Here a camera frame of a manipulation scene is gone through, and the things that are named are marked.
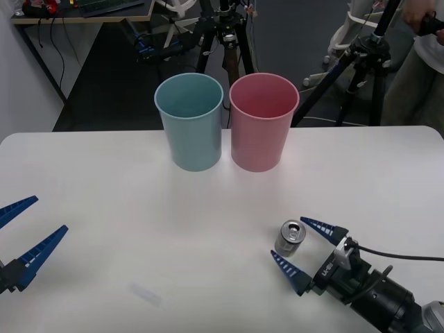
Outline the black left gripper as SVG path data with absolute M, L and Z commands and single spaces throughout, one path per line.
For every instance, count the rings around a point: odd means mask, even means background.
M 37 196 L 31 196 L 2 207 L 0 209 L 0 228 L 6 226 L 37 201 Z M 26 289 L 68 230 L 66 225 L 62 225 L 38 245 L 6 264 L 6 278 L 3 275 L 4 264 L 0 261 L 0 293 L 5 290 L 13 292 L 16 289 L 19 291 Z

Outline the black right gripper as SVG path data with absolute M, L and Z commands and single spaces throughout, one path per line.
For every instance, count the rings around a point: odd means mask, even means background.
M 330 225 L 305 216 L 301 216 L 300 220 L 334 246 L 338 246 L 348 234 L 348 229 L 337 225 Z M 371 265 L 362 259 L 358 264 L 353 264 L 352 269 L 348 271 L 340 267 L 334 257 L 328 257 L 312 279 L 274 250 L 271 250 L 271 256 L 298 296 L 310 291 L 317 295 L 328 292 L 343 302 L 363 291 L 369 284 Z

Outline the person's hand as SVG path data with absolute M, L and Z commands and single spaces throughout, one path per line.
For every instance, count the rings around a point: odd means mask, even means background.
M 436 4 L 434 0 L 406 0 L 402 14 L 403 20 L 417 34 L 423 17 L 432 14 L 435 9 Z

